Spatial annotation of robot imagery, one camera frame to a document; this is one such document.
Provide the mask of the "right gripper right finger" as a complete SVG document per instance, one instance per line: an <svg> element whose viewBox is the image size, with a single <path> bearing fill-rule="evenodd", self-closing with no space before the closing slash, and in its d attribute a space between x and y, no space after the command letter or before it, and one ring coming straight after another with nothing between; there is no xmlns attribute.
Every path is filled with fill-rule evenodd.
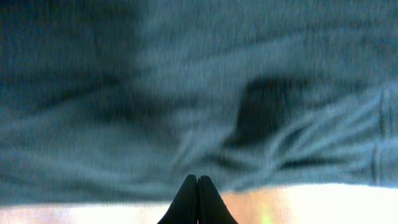
<svg viewBox="0 0 398 224"><path fill-rule="evenodd" d="M197 187L199 224L238 224L208 176L201 176Z"/></svg>

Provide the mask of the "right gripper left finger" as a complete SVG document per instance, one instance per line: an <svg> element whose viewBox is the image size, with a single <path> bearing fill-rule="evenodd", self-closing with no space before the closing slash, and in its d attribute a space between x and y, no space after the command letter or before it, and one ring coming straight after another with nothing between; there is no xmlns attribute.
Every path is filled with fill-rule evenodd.
<svg viewBox="0 0 398 224"><path fill-rule="evenodd" d="M197 224L197 178L188 175L158 224Z"/></svg>

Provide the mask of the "dark green t-shirt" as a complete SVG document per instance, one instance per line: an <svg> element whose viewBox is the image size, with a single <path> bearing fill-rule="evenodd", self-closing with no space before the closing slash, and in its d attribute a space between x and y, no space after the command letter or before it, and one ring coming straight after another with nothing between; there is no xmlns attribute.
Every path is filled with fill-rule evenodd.
<svg viewBox="0 0 398 224"><path fill-rule="evenodd" d="M1 205L397 187L397 2L1 2Z"/></svg>

